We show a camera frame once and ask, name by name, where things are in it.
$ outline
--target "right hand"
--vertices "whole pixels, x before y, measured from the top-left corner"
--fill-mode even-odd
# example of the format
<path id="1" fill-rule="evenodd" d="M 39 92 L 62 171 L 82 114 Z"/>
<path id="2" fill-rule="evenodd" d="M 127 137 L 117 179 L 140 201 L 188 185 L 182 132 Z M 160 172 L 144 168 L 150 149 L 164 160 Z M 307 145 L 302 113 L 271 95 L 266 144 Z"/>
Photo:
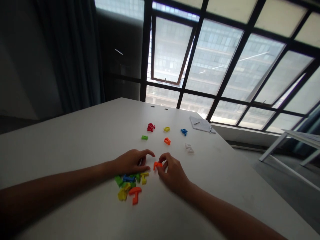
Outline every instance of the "right hand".
<path id="1" fill-rule="evenodd" d="M 189 189 L 191 182 L 184 173 L 180 162 L 170 153 L 164 153 L 160 156 L 160 163 L 165 160 L 167 161 L 162 167 L 157 167 L 159 177 L 172 192 L 182 197 L 182 194 Z"/>

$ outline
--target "black window frame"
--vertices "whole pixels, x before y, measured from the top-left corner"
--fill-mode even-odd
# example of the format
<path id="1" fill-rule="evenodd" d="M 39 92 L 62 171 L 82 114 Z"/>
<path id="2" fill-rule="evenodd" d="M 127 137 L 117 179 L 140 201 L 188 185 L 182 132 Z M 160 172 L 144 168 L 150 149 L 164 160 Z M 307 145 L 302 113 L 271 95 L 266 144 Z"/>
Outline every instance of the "black window frame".
<path id="1" fill-rule="evenodd" d="M 141 63 L 141 77 L 140 79 L 138 78 L 132 78 L 132 77 L 127 77 L 127 76 L 122 76 L 122 75 L 117 75 L 117 74 L 112 74 L 112 73 L 108 73 L 105 72 L 104 74 L 106 74 L 107 76 L 111 76 L 114 78 L 118 78 L 118 79 L 122 79 L 122 80 L 127 80 L 127 81 L 132 81 L 132 82 L 136 82 L 136 83 L 140 83 L 140 101 L 145 102 L 146 100 L 146 87 L 147 85 L 149 86 L 155 86 L 155 87 L 159 87 L 159 88 L 164 88 L 164 89 L 168 89 L 168 90 L 173 90 L 173 91 L 178 91 L 179 94 L 179 99 L 178 99 L 178 103 L 177 103 L 177 107 L 176 108 L 180 108 L 181 106 L 181 101 L 182 101 L 182 97 L 184 93 L 188 93 L 188 94 L 193 94 L 193 95 L 197 95 L 197 96 L 202 96 L 202 97 L 207 97 L 207 98 L 211 98 L 214 99 L 214 102 L 209 110 L 209 113 L 207 115 L 207 120 L 210 121 L 211 117 L 219 103 L 219 101 L 227 101 L 227 102 L 231 102 L 231 103 L 236 103 L 236 104 L 241 104 L 241 105 L 245 105 L 246 109 L 243 111 L 243 113 L 241 114 L 241 117 L 239 118 L 239 120 L 237 121 L 237 123 L 235 125 L 231 125 L 231 124 L 226 124 L 226 123 L 220 123 L 220 122 L 210 122 L 210 123 L 217 123 L 217 124 L 221 124 L 221 125 L 228 125 L 228 126 L 233 126 L 233 127 L 239 127 L 239 128 L 243 128 L 243 129 L 251 129 L 251 130 L 255 130 L 255 131 L 261 131 L 261 132 L 268 132 L 268 133 L 274 133 L 274 134 L 279 134 L 279 133 L 275 133 L 275 132 L 269 132 L 267 131 L 268 127 L 273 123 L 273 121 L 281 114 L 289 114 L 292 116 L 298 116 L 301 117 L 301 120 L 299 122 L 297 122 L 295 124 L 294 127 L 292 127 L 291 129 L 294 130 L 296 129 L 306 118 L 308 118 L 310 116 L 310 114 L 320 105 L 320 100 L 317 102 L 317 104 L 315 104 L 306 114 L 301 114 L 301 113 L 296 113 L 296 112 L 292 112 L 292 111 L 287 111 L 284 110 L 285 107 L 288 105 L 288 103 L 293 99 L 293 97 L 298 93 L 298 91 L 303 87 L 303 85 L 308 81 L 308 79 L 312 76 L 312 74 L 320 67 L 320 48 L 317 47 L 313 47 L 311 45 L 299 42 L 295 40 L 295 37 L 297 36 L 297 34 L 299 33 L 299 31 L 301 30 L 301 28 L 303 27 L 304 23 L 307 21 L 308 17 L 311 15 L 312 12 L 316 12 L 316 13 L 320 13 L 320 7 L 313 5 L 312 3 L 309 2 L 304 2 L 304 1 L 299 1 L 299 0 L 286 0 L 288 2 L 294 3 L 296 5 L 299 5 L 301 7 L 304 7 L 307 9 L 307 12 L 305 13 L 305 15 L 302 17 L 300 23 L 298 24 L 298 26 L 296 27 L 296 29 L 294 30 L 293 34 L 290 37 L 284 37 L 282 35 L 267 31 L 267 30 L 263 30 L 260 28 L 255 27 L 255 23 L 259 17 L 259 14 L 261 13 L 263 6 L 266 2 L 266 0 L 257 0 L 256 5 L 252 11 L 252 14 L 248 20 L 247 23 L 243 23 L 243 22 L 238 22 L 236 20 L 232 20 L 217 14 L 213 14 L 213 13 L 209 13 L 206 11 L 207 9 L 207 5 L 209 0 L 203 0 L 202 3 L 202 7 L 201 9 L 192 7 L 192 6 L 188 6 L 185 5 L 183 3 L 180 2 L 175 2 L 173 0 L 157 0 L 154 2 L 160 3 L 160 4 L 164 4 L 179 10 L 183 10 L 185 12 L 191 13 L 191 14 L 195 14 L 199 16 L 199 21 L 198 22 L 194 22 L 192 20 L 187 20 L 184 19 L 184 21 L 191 21 L 193 22 L 193 24 L 195 25 L 193 30 L 194 30 L 194 39 L 193 37 L 190 37 L 190 40 L 192 38 L 193 40 L 193 46 L 191 48 L 190 51 L 190 57 L 189 57 L 189 63 L 188 63 L 188 67 L 186 69 L 186 73 L 185 73 L 185 77 L 184 77 L 184 81 L 182 84 L 182 87 L 179 88 L 179 86 L 177 86 L 178 84 L 175 84 L 173 82 L 169 82 L 166 81 L 167 83 L 176 85 L 167 85 L 167 84 L 160 84 L 160 83 L 156 83 L 156 82 L 152 82 L 152 81 L 147 81 L 147 68 L 148 68 L 148 55 L 149 55 L 149 43 L 150 43 L 150 30 L 151 30 L 151 23 L 152 23 L 152 52 L 154 51 L 154 41 L 155 41 L 155 22 L 152 21 L 152 19 L 154 19 L 154 16 L 164 16 L 166 15 L 169 20 L 171 19 L 181 19 L 181 17 L 178 16 L 174 16 L 170 13 L 164 13 L 161 12 L 159 10 L 153 9 L 152 8 L 152 0 L 144 0 L 145 4 L 144 4 L 144 23 L 143 23 L 143 43 L 142 43 L 142 63 Z M 219 87 L 219 91 L 216 95 L 213 94 L 208 94 L 208 93 L 203 93 L 203 92 L 198 92 L 198 91 L 194 91 L 194 90 L 190 90 L 190 89 L 186 89 L 186 83 L 188 81 L 188 76 L 189 76 L 189 72 L 190 72 L 190 68 L 191 68 L 191 63 L 194 57 L 194 53 L 195 53 L 195 49 L 198 43 L 198 39 L 199 39 L 199 35 L 200 35 L 200 31 L 201 31 L 201 27 L 202 27 L 202 23 L 204 19 L 208 19 L 208 20 L 213 20 L 217 23 L 221 23 L 221 24 L 225 24 L 234 28 L 238 28 L 243 30 L 243 34 L 242 37 L 238 43 L 238 46 L 232 56 L 232 59 L 229 63 L 229 66 L 227 68 L 227 71 L 224 75 L 224 78 L 220 84 Z M 222 97 L 222 94 L 226 88 L 226 85 L 228 84 L 228 81 L 230 79 L 230 76 L 233 73 L 233 70 L 236 66 L 237 61 L 239 60 L 239 57 L 247 43 L 247 40 L 249 38 L 249 36 L 251 34 L 257 34 L 259 36 L 262 37 L 266 37 L 275 41 L 279 41 L 281 43 L 285 44 L 284 49 L 280 52 L 280 54 L 278 55 L 277 59 L 274 61 L 274 63 L 270 66 L 269 70 L 267 71 L 267 73 L 265 74 L 265 76 L 262 78 L 262 82 L 259 85 L 257 91 L 254 92 L 254 96 L 252 97 L 252 99 L 249 102 L 246 101 L 241 101 L 241 100 L 236 100 L 236 99 L 231 99 L 231 98 L 226 98 L 226 97 Z M 188 48 L 188 50 L 186 51 L 186 57 L 188 57 L 189 54 L 189 50 L 190 48 Z M 259 102 L 255 102 L 256 97 L 258 96 L 258 94 L 260 93 L 260 91 L 262 90 L 262 88 L 265 86 L 266 82 L 268 81 L 268 79 L 270 78 L 271 74 L 273 73 L 273 71 L 275 70 L 275 68 L 278 66 L 279 62 L 281 61 L 281 59 L 284 57 L 284 55 L 288 52 L 288 51 L 294 51 L 297 53 L 301 53 L 307 56 L 310 56 L 312 58 L 314 58 L 308 66 L 305 67 L 305 69 L 303 71 L 301 71 L 300 74 L 298 74 L 298 76 L 291 82 L 291 84 L 286 88 L 285 91 L 282 92 L 282 94 L 278 97 L 277 100 L 279 100 L 285 93 L 286 91 L 293 85 L 295 84 L 298 79 L 304 75 L 300 81 L 298 82 L 298 84 L 296 84 L 296 86 L 293 88 L 293 90 L 290 92 L 290 94 L 286 97 L 286 99 L 281 103 L 281 105 L 278 108 L 274 108 L 273 105 L 277 102 L 274 101 L 274 103 L 271 104 L 263 104 L 263 103 L 259 103 Z M 269 118 L 269 120 L 266 122 L 266 124 L 263 126 L 263 128 L 261 130 L 259 129 L 254 129 L 254 128 L 247 128 L 247 127 L 240 127 L 239 124 L 242 121 L 242 119 L 244 118 L 245 114 L 248 112 L 250 107 L 256 107 L 256 108 L 260 108 L 260 109 L 265 109 L 265 110 L 270 110 L 270 111 L 274 111 L 273 115 Z"/>

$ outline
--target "white table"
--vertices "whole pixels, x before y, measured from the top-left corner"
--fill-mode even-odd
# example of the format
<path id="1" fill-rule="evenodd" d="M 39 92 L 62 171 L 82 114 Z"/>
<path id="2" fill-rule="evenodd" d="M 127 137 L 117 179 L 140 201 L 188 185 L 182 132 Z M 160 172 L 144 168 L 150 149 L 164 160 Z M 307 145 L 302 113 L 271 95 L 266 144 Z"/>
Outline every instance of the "white table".
<path id="1" fill-rule="evenodd" d="M 191 181 L 243 209 L 288 239 L 320 236 L 217 134 L 194 130 L 197 113 L 116 99 L 0 135 L 0 188 L 112 160 L 129 149 L 169 151 Z M 147 132 L 149 123 L 156 125 Z M 169 126 L 166 133 L 163 128 Z M 185 137 L 180 129 L 186 128 Z M 148 135 L 147 141 L 141 140 Z M 171 145 L 163 140 L 169 137 Z M 185 143 L 192 145 L 188 154 Z M 202 215 L 171 194 L 151 171 L 139 203 L 117 198 L 107 181 L 57 208 L 18 239 L 221 239 Z"/>
<path id="2" fill-rule="evenodd" d="M 320 154 L 320 142 L 315 140 L 320 138 L 318 135 L 309 134 L 309 133 L 301 133 L 295 132 L 291 130 L 282 129 L 284 133 L 268 148 L 268 150 L 259 158 L 261 162 L 263 162 L 276 147 L 280 144 L 280 142 L 286 137 L 292 137 L 300 142 L 310 145 L 311 147 L 316 148 L 317 150 L 311 154 L 307 159 L 300 163 L 301 166 L 305 166 L 313 159 L 315 159 Z"/>

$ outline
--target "left hand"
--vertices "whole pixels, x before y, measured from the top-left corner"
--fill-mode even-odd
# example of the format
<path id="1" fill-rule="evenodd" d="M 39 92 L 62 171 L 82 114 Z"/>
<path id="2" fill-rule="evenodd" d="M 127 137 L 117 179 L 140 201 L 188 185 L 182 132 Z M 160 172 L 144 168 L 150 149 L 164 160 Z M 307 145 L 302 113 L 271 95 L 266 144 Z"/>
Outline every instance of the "left hand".
<path id="1" fill-rule="evenodd" d="M 117 157 L 115 160 L 113 160 L 114 168 L 117 175 L 145 172 L 147 170 L 150 170 L 150 167 L 146 166 L 147 154 L 155 157 L 154 153 L 149 149 L 143 151 L 132 149 Z"/>

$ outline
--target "wall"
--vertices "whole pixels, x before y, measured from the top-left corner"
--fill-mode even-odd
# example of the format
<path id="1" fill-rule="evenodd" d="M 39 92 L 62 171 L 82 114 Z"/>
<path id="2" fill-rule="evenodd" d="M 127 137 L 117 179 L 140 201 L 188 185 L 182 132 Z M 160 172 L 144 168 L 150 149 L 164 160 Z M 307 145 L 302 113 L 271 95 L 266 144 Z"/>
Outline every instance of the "wall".
<path id="1" fill-rule="evenodd" d="M 103 70 L 140 78 L 143 21 L 99 8 L 97 18 Z"/>
<path id="2" fill-rule="evenodd" d="M 0 1 L 1 97 L 6 115 L 61 115 L 56 79 L 32 0 Z"/>
<path id="3" fill-rule="evenodd" d="M 1 39 L 0 74 L 0 115 L 38 119 Z"/>
<path id="4" fill-rule="evenodd" d="M 238 127 L 211 124 L 224 140 L 270 147 L 280 137 L 278 134 L 258 132 Z"/>

